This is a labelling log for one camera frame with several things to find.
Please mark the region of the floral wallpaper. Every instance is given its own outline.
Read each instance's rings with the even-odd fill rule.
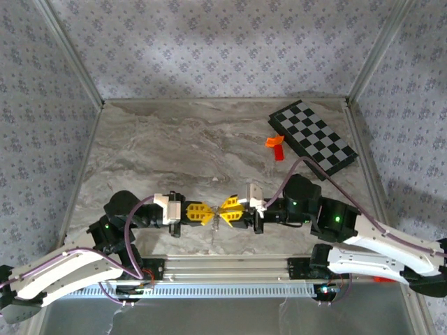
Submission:
[[[32,2],[0,11],[0,264],[17,266],[57,241],[96,110]]]
[[[397,226],[447,237],[447,3],[417,1],[360,98],[358,117]],[[447,334],[447,298],[427,299]]]
[[[51,0],[109,98],[347,95],[393,0]]]

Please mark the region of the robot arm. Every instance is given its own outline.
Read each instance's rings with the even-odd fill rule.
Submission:
[[[268,208],[259,205],[260,200],[262,205],[270,201],[263,199],[259,187],[249,186],[240,196],[240,202],[251,209],[251,217],[247,220],[258,234],[263,233],[266,223],[296,225],[312,222],[311,234],[323,241],[375,252],[359,253],[317,244],[310,267],[325,267],[336,274],[380,276],[409,284],[412,290],[423,295],[447,295],[444,257],[447,239],[426,241],[379,224],[385,229],[382,233],[356,208],[322,197],[321,187],[299,174],[290,178],[283,190],[283,198],[276,199]],[[430,253],[421,251],[423,248],[429,249]]]
[[[128,191],[115,193],[104,206],[106,215],[90,225],[78,240],[29,265],[0,267],[0,309],[4,320],[26,320],[41,307],[93,283],[129,279],[127,273],[133,265],[124,243],[124,226],[139,202]],[[289,179],[282,198],[264,199],[262,189],[250,184],[237,197],[229,197],[221,209],[213,212],[205,203],[186,201],[176,192],[156,194],[153,204],[143,205],[135,212],[131,228],[167,227],[173,237],[180,237],[182,225],[202,226],[219,214],[224,214],[222,217],[231,227],[253,227],[256,234],[263,233],[265,224],[301,227],[312,223],[311,234],[323,241],[373,252],[317,244],[310,258],[288,259],[291,280],[354,273],[389,278],[431,297],[447,295],[447,239],[416,239],[385,225],[381,225],[385,230],[380,232],[356,208],[322,197],[320,186],[298,174]],[[391,235],[400,241],[391,239]],[[431,252],[424,253],[409,244]],[[144,260],[133,244],[131,248],[144,271]]]

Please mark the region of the white bracket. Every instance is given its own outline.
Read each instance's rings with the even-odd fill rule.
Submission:
[[[242,192],[237,194],[237,202],[240,204],[249,203],[249,206],[255,208],[259,216],[264,218],[265,201],[263,189],[260,186],[253,183],[247,184]]]
[[[9,276],[9,279],[18,277],[23,273],[29,271],[30,269],[35,269],[55,256],[63,255],[64,251],[78,247],[93,248],[94,246],[95,241],[93,240],[92,235],[84,232],[77,240],[67,243],[61,248],[48,253],[35,262],[24,265],[23,267],[14,268],[12,270],[12,274]],[[19,279],[18,281],[11,283],[10,288],[11,290],[16,291],[17,298],[33,299],[38,293],[46,289],[55,281],[69,275],[73,271],[91,262],[95,262],[101,259],[102,257],[100,255],[88,252],[66,255],[60,260],[54,262],[49,267],[38,272],[37,274]]]
[[[155,193],[153,203],[163,208],[163,225],[177,223],[182,218],[182,203],[180,201],[169,201],[167,195]]]
[[[378,276],[408,285],[405,278],[400,276],[405,265],[387,256],[334,247],[329,251],[328,262],[328,269],[336,274]]]
[[[386,255],[394,260],[399,260],[399,262],[408,266],[421,276],[436,276],[440,274],[438,269],[441,265],[444,265],[444,258],[434,255],[436,251],[444,252],[439,242],[425,241],[424,239],[410,236],[387,225],[381,224],[381,226],[386,229],[385,234],[381,234],[364,215],[359,215],[357,216],[355,226],[358,232],[357,236],[350,237],[343,241],[343,243],[361,246],[381,255]],[[388,236],[389,234],[393,234],[412,244],[432,249],[433,252],[430,255],[410,246],[405,246],[392,240]]]
[[[111,255],[111,258],[119,262],[118,255]],[[122,269],[114,267],[104,259],[85,265],[72,272],[69,276],[63,277],[51,284],[45,290],[47,296],[43,298],[42,307],[81,288],[102,281],[119,278],[122,273]]]

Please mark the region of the red component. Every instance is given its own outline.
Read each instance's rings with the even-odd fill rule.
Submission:
[[[395,283],[396,281],[382,277],[372,277],[376,283]]]
[[[284,152],[282,151],[282,145],[277,144],[273,147],[274,150],[274,159],[276,161],[283,161],[284,160]]]

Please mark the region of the marble surface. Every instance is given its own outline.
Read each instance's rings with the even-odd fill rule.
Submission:
[[[106,103],[68,229],[68,237],[103,215],[113,193],[126,189],[137,197],[177,191],[188,200],[221,204],[247,181],[277,190],[297,158],[285,144],[285,161],[275,162],[264,146],[275,135],[268,115],[294,100],[188,100]],[[306,101],[353,148],[338,100]],[[319,181],[302,164],[297,172],[322,185],[323,195],[345,200],[329,181]],[[372,211],[359,162],[334,175],[336,182]],[[308,254],[317,239],[309,227],[266,225],[265,233],[232,229],[221,220],[211,244],[212,226],[182,227],[182,237],[167,229],[134,231],[141,255],[151,254]]]

